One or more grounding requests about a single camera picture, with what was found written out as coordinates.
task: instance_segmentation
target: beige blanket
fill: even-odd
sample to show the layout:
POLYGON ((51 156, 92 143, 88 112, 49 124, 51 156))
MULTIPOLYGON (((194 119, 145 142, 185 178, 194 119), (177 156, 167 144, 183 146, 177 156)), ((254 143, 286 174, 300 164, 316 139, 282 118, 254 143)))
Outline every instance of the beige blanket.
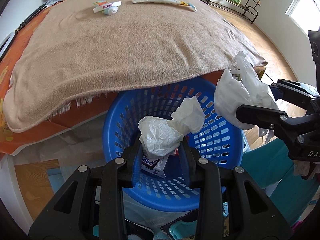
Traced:
POLYGON ((231 67, 240 50, 252 65, 266 65, 243 33, 199 0, 181 0, 197 12, 120 0, 122 6, 112 16, 94 13, 95 1, 55 5, 31 37, 4 99, 12 131, 38 125, 76 98, 159 86, 231 67))

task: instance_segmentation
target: window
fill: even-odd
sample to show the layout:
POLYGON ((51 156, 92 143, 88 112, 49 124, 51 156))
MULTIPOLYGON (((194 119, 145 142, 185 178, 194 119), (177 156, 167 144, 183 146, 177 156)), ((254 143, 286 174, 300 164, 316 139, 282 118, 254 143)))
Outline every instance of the window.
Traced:
POLYGON ((286 12, 306 34, 309 30, 318 31, 320 10, 313 0, 293 0, 286 12))

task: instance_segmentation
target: silver bolt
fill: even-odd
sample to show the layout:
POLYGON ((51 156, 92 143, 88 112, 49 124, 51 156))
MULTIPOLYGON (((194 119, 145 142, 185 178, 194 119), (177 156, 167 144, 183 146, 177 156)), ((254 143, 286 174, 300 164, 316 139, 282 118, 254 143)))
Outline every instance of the silver bolt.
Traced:
POLYGON ((304 143, 304 138, 301 135, 298 136, 298 142, 304 143))
POLYGON ((235 171, 238 173, 242 173, 242 172, 244 172, 244 168, 242 168, 241 166, 236 166, 235 171))
POLYGON ((201 164, 207 164, 208 163, 208 160, 206 158, 200 158, 198 161, 201 164))
POLYGON ((286 117, 285 115, 283 115, 283 114, 281 114, 280 119, 281 119, 282 121, 287 121, 287 117, 286 117))
POLYGON ((80 171, 80 172, 85 172, 85 171, 87 171, 87 169, 88 169, 87 165, 81 165, 81 166, 78 168, 78 171, 80 171))
POLYGON ((122 164, 122 163, 124 163, 124 158, 121 158, 121 157, 120 157, 120 158, 116 158, 116 159, 115 159, 115 163, 116 163, 116 164, 122 164))

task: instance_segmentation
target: blue plastic basket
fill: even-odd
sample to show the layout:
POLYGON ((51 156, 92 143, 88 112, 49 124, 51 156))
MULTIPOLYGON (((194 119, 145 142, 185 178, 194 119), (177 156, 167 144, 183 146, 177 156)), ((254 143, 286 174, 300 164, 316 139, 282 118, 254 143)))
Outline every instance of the blue plastic basket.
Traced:
MULTIPOLYGON (((156 88, 121 92, 113 101, 104 123, 106 161, 121 156, 124 148, 133 145, 139 132, 138 122, 143 117, 171 119, 171 113, 184 98, 196 96, 205 113, 205 122, 200 132, 188 134, 190 147, 198 149, 202 157, 219 166, 232 169, 239 165, 243 151, 242 132, 215 113, 214 91, 212 83, 197 77, 156 88)), ((184 184, 178 156, 170 157, 167 165, 173 167, 172 174, 166 179, 141 170, 136 186, 124 188, 124 191, 139 203, 160 211, 184 212, 198 208, 200 189, 190 189, 184 184)))

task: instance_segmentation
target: orange bed sheet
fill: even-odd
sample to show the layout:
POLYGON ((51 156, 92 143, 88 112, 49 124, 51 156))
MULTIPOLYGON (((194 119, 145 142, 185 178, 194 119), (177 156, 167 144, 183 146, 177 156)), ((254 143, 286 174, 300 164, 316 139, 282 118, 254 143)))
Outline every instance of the orange bed sheet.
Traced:
MULTIPOLYGON (((3 113, 4 97, 9 89, 10 77, 16 62, 20 59, 23 50, 33 35, 38 25, 50 11, 48 7, 35 16, 22 30, 20 30, 7 54, 0 62, 0 160, 4 154, 16 155, 24 147, 46 140, 63 133, 73 127, 86 122, 95 116, 106 112, 117 93, 108 93, 106 96, 95 97, 92 103, 81 107, 76 102, 71 102, 71 109, 52 119, 46 120, 36 127, 22 133, 13 133, 7 126, 3 113)), ((223 71, 217 71, 204 75, 206 80, 216 84, 223 71)))

